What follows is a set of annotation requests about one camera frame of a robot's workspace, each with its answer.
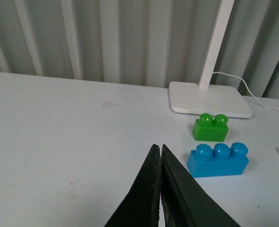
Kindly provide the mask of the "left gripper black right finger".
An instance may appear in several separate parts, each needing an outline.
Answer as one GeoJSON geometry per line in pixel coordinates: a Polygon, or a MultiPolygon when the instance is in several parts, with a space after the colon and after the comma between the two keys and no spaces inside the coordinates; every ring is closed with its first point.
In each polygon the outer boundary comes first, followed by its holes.
{"type": "Polygon", "coordinates": [[[162,147],[161,202],[167,227],[238,227],[166,145],[162,147]]]}

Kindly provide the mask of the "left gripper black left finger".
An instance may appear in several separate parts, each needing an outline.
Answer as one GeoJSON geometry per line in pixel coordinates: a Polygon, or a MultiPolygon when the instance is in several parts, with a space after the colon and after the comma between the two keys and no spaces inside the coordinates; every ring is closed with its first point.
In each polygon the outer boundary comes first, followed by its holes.
{"type": "Polygon", "coordinates": [[[157,227],[159,222],[162,161],[152,145],[128,194],[112,214],[107,227],[157,227]]]}

